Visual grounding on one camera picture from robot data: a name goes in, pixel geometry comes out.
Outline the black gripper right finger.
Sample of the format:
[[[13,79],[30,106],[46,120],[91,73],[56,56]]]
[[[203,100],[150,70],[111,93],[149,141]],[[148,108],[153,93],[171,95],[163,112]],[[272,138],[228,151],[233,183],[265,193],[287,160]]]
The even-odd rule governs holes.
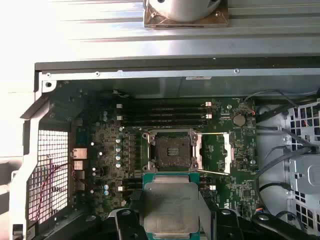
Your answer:
[[[256,213],[251,220],[219,208],[209,190],[199,192],[199,222],[208,240],[318,240],[301,229],[267,213]]]

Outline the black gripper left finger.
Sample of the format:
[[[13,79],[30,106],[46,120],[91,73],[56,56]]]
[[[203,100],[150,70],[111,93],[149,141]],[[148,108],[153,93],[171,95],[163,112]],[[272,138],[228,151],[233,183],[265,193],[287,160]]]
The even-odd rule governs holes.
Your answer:
[[[96,217],[89,227],[81,227],[78,240],[145,240],[147,233],[140,224],[143,191],[135,190],[128,208],[111,211],[107,218]]]

